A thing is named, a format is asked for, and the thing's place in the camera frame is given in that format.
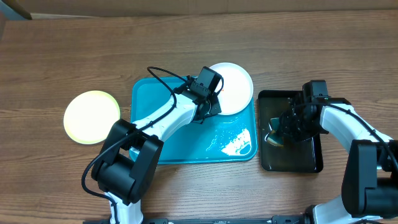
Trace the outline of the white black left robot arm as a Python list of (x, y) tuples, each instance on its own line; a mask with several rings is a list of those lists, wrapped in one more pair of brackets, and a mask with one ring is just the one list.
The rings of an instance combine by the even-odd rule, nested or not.
[(219, 92), (183, 84), (149, 116), (113, 124), (103, 147), (84, 174), (98, 183), (97, 197), (109, 201), (108, 223), (142, 223), (140, 200), (152, 182), (164, 142), (182, 126), (219, 114)]

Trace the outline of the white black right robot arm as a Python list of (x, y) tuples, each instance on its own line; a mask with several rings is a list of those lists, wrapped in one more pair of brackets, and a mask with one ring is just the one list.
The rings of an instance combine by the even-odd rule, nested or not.
[(344, 98), (307, 96), (270, 121), (267, 142), (284, 146), (332, 134), (348, 152), (341, 194), (306, 211), (306, 223), (378, 223), (397, 217), (397, 141), (377, 131)]

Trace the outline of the white plate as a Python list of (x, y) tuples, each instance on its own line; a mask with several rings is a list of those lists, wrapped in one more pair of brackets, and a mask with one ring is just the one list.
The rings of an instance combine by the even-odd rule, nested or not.
[(219, 82), (216, 91), (221, 90), (218, 101), (221, 107), (220, 115), (239, 113), (252, 100), (254, 85), (248, 72), (243, 67), (229, 62), (214, 64), (210, 69), (219, 73), (224, 85)]

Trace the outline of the yellow plate with sauce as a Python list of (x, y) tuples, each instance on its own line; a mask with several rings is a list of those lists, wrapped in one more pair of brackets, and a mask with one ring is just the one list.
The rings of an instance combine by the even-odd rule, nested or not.
[(63, 127), (75, 142), (96, 144), (106, 139), (120, 118), (121, 111), (114, 97), (104, 91), (91, 90), (70, 102), (64, 113)]

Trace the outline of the green yellow sponge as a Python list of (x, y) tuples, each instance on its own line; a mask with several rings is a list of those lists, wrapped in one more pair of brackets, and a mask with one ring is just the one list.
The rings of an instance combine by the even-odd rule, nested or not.
[(269, 121), (269, 133), (265, 137), (265, 140), (277, 147), (282, 147), (284, 145), (283, 134), (279, 129), (279, 118), (271, 118)]

